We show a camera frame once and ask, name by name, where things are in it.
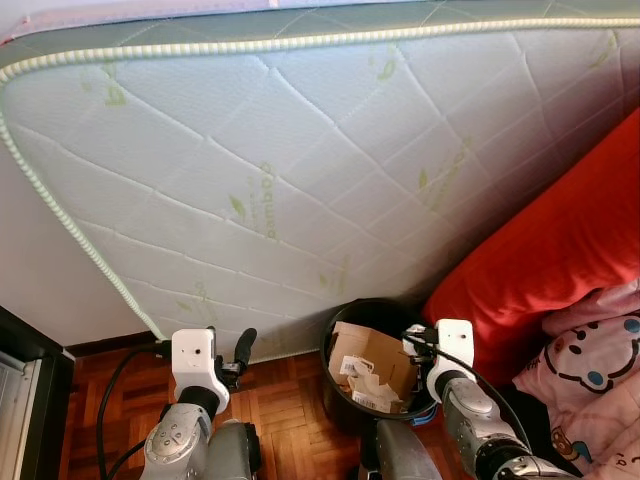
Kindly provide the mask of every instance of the white wall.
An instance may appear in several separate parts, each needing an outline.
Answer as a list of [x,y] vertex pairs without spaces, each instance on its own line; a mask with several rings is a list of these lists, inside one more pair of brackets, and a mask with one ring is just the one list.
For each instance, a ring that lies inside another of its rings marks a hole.
[[65,346],[147,330],[4,148],[0,305]]

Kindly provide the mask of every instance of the baseboard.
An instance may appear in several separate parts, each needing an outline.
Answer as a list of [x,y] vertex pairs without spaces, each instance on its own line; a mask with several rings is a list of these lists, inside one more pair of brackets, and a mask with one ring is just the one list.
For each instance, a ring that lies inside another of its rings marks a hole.
[[122,337],[105,338],[104,340],[97,340],[95,342],[79,343],[66,347],[66,350],[76,358],[87,357],[89,355],[95,355],[96,353],[120,350],[121,348],[138,347],[155,341],[155,335],[147,331],[124,335]]

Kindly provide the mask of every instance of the quilted mattress cover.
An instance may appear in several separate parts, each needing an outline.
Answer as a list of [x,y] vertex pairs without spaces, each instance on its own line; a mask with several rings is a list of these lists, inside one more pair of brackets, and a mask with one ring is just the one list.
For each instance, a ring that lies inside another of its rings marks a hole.
[[639,9],[422,2],[28,35],[0,48],[0,148],[159,338],[214,325],[227,353],[255,327],[256,360],[301,353],[326,309],[428,291],[637,105]]

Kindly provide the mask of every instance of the cartoon face print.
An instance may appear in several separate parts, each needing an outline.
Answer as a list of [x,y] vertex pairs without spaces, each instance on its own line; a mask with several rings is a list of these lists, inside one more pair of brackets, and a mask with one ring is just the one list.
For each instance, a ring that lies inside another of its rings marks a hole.
[[573,449],[571,442],[560,427],[551,430],[551,445],[553,445],[553,448],[555,448],[563,458],[570,462],[580,456],[580,454]]
[[634,369],[640,350],[640,317],[625,315],[590,322],[560,335],[544,349],[552,373],[603,394]]

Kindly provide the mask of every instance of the white label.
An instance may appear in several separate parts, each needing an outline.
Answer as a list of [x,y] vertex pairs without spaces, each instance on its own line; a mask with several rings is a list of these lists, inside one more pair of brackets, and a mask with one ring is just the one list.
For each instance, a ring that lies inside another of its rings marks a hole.
[[351,398],[354,402],[359,403],[363,407],[370,408],[371,410],[377,410],[383,413],[391,412],[391,402],[387,402],[384,399],[370,397],[364,393],[353,392]]
[[369,373],[373,372],[373,363],[367,362],[360,357],[345,355],[342,359],[342,365],[340,366],[340,375],[358,375],[356,364],[363,365]]

